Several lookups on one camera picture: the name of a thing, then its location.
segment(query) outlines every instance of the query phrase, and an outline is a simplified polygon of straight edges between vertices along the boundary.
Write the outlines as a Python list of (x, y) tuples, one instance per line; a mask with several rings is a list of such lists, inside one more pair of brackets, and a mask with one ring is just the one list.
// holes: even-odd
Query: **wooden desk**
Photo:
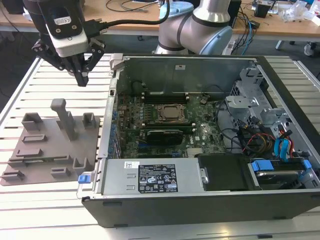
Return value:
[[(113, 0), (108, 7), (117, 10), (123, 10), (119, 2), (124, 0)], [(115, 20), (134, 19), (156, 21), (159, 19), (159, 5), (154, 4), (147, 8), (148, 12), (115, 12), (106, 8), (107, 0), (85, 0), (84, 16), (86, 20), (102, 19), (103, 22)], [(137, 8), (144, 4), (129, 2), (126, 4), (129, 8)], [(7, 18), (21, 31), (36, 32), (33, 22), (28, 21), (22, 15), (10, 15), (2, 5)], [(0, 12), (0, 31), (15, 31), (8, 20)], [(158, 35), (159, 25), (142, 25), (142, 24), (123, 24), (113, 26), (109, 29), (112, 34), (133, 34), (137, 35)]]
[[(279, 15), (268, 14), (266, 18), (254, 17), (254, 12), (251, 10), (252, 0), (242, 0), (241, 7), (243, 12), (247, 14), (250, 20), (260, 23), (260, 27), (256, 32), (256, 39), (265, 40), (289, 40), (303, 41), (309, 39), (311, 42), (320, 41), (320, 27), (309, 20), (284, 22)], [(237, 20), (233, 28), (234, 34), (243, 34), (244, 24), (241, 20)]]
[[(102, 19), (104, 22), (111, 22), (120, 19), (139, 19), (155, 21), (159, 16), (159, 6), (157, 4), (151, 5), (147, 13), (143, 12), (115, 12), (106, 8), (107, 0), (86, 0), (84, 7), (84, 15), (86, 20)], [(122, 10), (119, 6), (119, 1), (114, 0), (109, 4), (109, 7)], [(285, 40), (285, 41), (311, 41), (320, 42), (320, 27), (313, 22), (303, 20), (301, 22), (284, 22), (280, 16), (272, 14), (267, 15), (266, 18), (253, 17), (253, 11), (249, 10), (251, 7), (246, 4), (251, 3), (252, 0), (242, 0), (243, 11), (251, 20), (260, 23), (260, 27), (256, 32), (255, 39), (264, 40)], [(140, 3), (127, 3), (128, 7), (142, 6)], [(26, 20), (22, 15), (10, 15), (6, 12), (6, 16), (20, 31), (36, 32), (34, 24)], [(235, 35), (242, 35), (244, 33), (244, 24), (237, 20), (233, 28)], [(10, 23), (5, 19), (0, 12), (0, 31), (14, 31)], [(107, 34), (124, 34), (124, 35), (154, 35), (157, 36), (159, 31), (158, 25), (135, 25), (124, 24), (111, 27)]]

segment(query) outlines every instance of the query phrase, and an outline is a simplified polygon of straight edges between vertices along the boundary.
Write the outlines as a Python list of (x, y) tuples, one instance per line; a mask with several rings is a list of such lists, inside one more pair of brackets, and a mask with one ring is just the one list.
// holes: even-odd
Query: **blue latch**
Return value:
[(255, 160), (251, 163), (254, 172), (258, 171), (273, 171), (274, 167), (270, 160)]
[(91, 176), (90, 175), (80, 175), (78, 177), (78, 183), (79, 184), (89, 184), (91, 181)]
[(305, 169), (311, 169), (312, 168), (311, 163), (309, 162), (309, 160), (303, 160), (303, 164), (304, 164)]

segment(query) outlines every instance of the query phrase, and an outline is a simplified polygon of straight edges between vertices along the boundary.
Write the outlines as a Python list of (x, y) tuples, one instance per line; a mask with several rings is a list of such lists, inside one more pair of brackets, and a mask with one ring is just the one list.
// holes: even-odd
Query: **metal grating platform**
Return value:
[[(288, 56), (269, 56), (266, 59), (320, 133), (320, 82), (300, 61), (293, 61)], [(268, 91), (274, 103), (281, 107), (272, 89)]]
[[(38, 112), (43, 118), (56, 117), (50, 109), (54, 98), (65, 98), (66, 108), (74, 116), (93, 112), (101, 117), (102, 126), (112, 75), (109, 57), (106, 54), (89, 74), (85, 88), (78, 87), (67, 72), (60, 72), (41, 59), (35, 60), (0, 114), (0, 175), (6, 169), (1, 163), (11, 157), (23, 130), (24, 113)], [(280, 61), (275, 57), (268, 59)], [(284, 64), (283, 60), (274, 63)], [(279, 71), (294, 79), (289, 69)], [(106, 240), (258, 239), (267, 237), (261, 235), (272, 235), (278, 240), (316, 240), (320, 236), (320, 208), (292, 220), (104, 229), (77, 199), (77, 188), (76, 181), (0, 186), (0, 239), (88, 239), (93, 235)]]

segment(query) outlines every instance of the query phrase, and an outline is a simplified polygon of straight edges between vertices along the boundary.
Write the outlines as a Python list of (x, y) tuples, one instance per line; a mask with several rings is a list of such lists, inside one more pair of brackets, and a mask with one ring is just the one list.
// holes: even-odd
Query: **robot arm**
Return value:
[[(168, 17), (171, 16), (172, 9), (170, 1), (166, 0), (166, 5), (162, 6), (165, 8), (165, 15), (160, 20), (123, 19), (111, 22), (101, 22), (101, 19), (86, 21), (82, 0), (23, 2), (40, 32), (40, 38), (32, 49), (57, 69), (66, 69), (81, 87), (87, 85), (88, 73), (105, 53), (105, 43), (94, 37), (111, 26), (160, 24), (159, 47), (156, 53), (165, 53), (163, 49), (187, 48), (198, 54), (220, 54), (220, 49), (224, 49), (232, 35), (231, 28), (225, 27), (230, 19), (227, 12), (230, 0), (201, 0), (200, 6), (192, 15), (187, 13), (170, 18)], [(84, 57), (86, 52), (92, 53), (88, 59)]]
[[(96, 66), (105, 53), (105, 43), (95, 39), (102, 31), (119, 24), (163, 23), (170, 13), (170, 2), (164, 18), (158, 21), (116, 20), (101, 22), (85, 20), (82, 0), (23, 0), (32, 21), (40, 32), (40, 38), (33, 50), (41, 58), (59, 70), (66, 69), (74, 76), (78, 85), (85, 87), (88, 83), (88, 72)], [(84, 53), (92, 56), (85, 59)]]
[(230, 0), (201, 0), (193, 10), (190, 3), (173, 2), (171, 14), (160, 25), (155, 53), (188, 54), (186, 50), (191, 50), (201, 55), (220, 55), (232, 37), (229, 4)]

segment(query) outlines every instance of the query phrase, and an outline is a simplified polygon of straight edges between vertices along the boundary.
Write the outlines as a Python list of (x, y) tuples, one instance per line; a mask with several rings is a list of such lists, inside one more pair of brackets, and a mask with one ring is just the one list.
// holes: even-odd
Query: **electronic equipment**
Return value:
[(77, 193), (99, 225), (290, 219), (320, 206), (320, 135), (264, 57), (113, 54), (110, 65), (96, 170)]
[(230, 15), (229, 26), (232, 28), (234, 27), (234, 25), (236, 23), (238, 12), (239, 12), (239, 9), (241, 6), (241, 2), (242, 2), (242, 0), (231, 0), (230, 1), (228, 13)]
[(2, 0), (2, 4), (9, 14), (23, 14), (24, 2), (23, 0)]
[[(221, 54), (232, 36), (232, 29), (228, 26), (230, 0), (202, 0), (196, 9), (188, 2), (172, 2), (170, 6), (170, 1), (166, 0), (166, 4), (160, 8), (160, 20), (123, 19), (111, 22), (85, 20), (83, 2), (80, 0), (23, 0), (23, 3), (40, 32), (40, 39), (32, 50), (57, 69), (66, 69), (81, 87), (87, 85), (89, 72), (105, 53), (105, 43), (95, 37), (109, 27), (120, 24), (160, 24), (159, 46), (155, 51), (158, 54), (182, 54), (185, 48), (198, 54)], [(178, 16), (178, 21), (185, 18), (182, 30), (179, 27), (168, 29), (166, 25), (179, 26), (170, 23), (173, 18), (177, 20)], [(172, 36), (176, 36), (177, 43), (165, 40), (169, 31), (175, 32)], [(196, 37), (197, 41), (189, 40), (190, 36)], [(92, 53), (88, 59), (84, 56), (86, 52)]]
[(274, 2), (272, 3), (267, 0), (258, 0), (254, 11), (254, 16), (257, 18), (266, 18), (268, 11), (271, 8), (271, 6), (273, 6)]

